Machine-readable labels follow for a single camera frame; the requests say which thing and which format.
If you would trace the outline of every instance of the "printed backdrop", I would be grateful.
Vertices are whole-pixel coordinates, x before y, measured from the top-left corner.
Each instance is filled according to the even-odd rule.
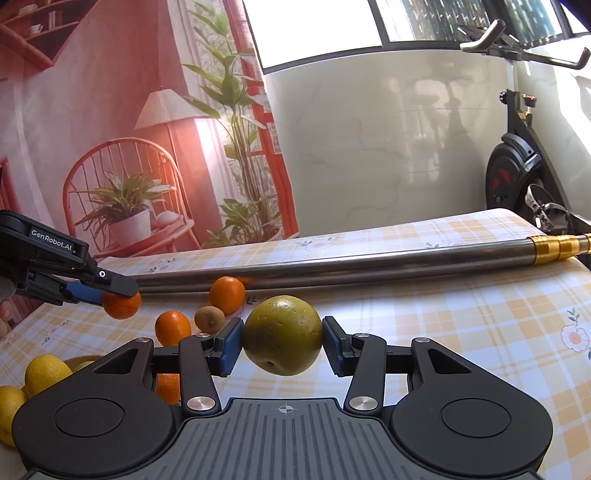
[[[1,208],[97,260],[298,234],[240,0],[9,0],[0,166]]]

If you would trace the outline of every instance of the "plaid tablecloth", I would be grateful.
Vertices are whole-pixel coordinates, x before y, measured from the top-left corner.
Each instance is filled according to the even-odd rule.
[[[535,228],[506,210],[429,220],[338,235],[291,239],[148,258],[105,259],[124,274],[264,264],[370,252],[475,244],[525,238]],[[238,312],[277,292],[249,293]],[[345,331],[370,332],[388,343],[409,345],[428,336],[540,400],[550,412],[554,438],[540,473],[546,480],[591,479],[591,273],[570,259],[539,267],[453,278],[365,286],[282,291],[332,315]],[[0,341],[0,384],[22,386],[29,360],[41,353],[63,359],[105,354],[138,336],[154,336],[165,310],[189,317],[206,304],[204,294],[144,298],[139,313],[117,321],[90,305],[43,305]],[[349,379],[332,374],[322,352],[295,377],[277,377],[250,363],[244,353],[229,378],[215,379],[225,404],[231,397],[336,397]],[[407,393],[402,375],[389,375],[386,403]],[[19,478],[18,455],[0,447],[0,480]]]

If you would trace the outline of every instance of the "window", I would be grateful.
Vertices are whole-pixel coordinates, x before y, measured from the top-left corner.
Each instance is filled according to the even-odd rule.
[[[550,0],[505,0],[505,4],[520,42],[562,33]]]
[[[464,41],[458,25],[490,25],[481,0],[376,0],[390,41]]]
[[[380,47],[367,0],[245,0],[263,68]]]
[[[566,14],[566,18],[569,21],[570,24],[570,28],[573,31],[573,33],[587,33],[589,30],[587,30],[587,28],[585,28],[585,26],[579,21],[579,19],[577,17],[575,17],[568,8],[566,8],[564,5],[562,6],[562,8],[564,8],[564,13]]]

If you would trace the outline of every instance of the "lemon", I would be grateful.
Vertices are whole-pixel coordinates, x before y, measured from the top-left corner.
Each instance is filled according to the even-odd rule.
[[[18,388],[6,385],[0,387],[0,440],[13,447],[12,419],[26,400],[25,394]]]
[[[87,367],[88,365],[90,365],[91,363],[94,363],[93,360],[88,360],[87,362],[82,362],[80,365],[78,365],[75,369],[74,369],[74,373],[76,373],[78,370],[82,370],[84,367]]]
[[[246,356],[275,375],[307,370],[322,348],[322,322],[314,308],[295,297],[281,295],[257,305],[242,333]]]
[[[46,353],[35,357],[25,370],[25,388],[29,398],[71,374],[70,367],[56,356]]]

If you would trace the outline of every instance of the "exercise bike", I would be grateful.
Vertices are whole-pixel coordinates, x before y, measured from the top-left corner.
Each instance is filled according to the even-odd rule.
[[[525,51],[505,24],[495,20],[488,28],[461,25],[470,40],[462,51],[502,57],[513,63],[533,61],[573,70],[583,69],[591,58],[587,48],[578,61],[566,61]],[[499,95],[507,107],[507,133],[492,151],[486,168],[486,207],[505,208],[520,215],[547,235],[582,235],[591,232],[591,221],[570,210],[564,190],[533,128],[538,99],[507,89]],[[579,258],[591,267],[588,260]]]

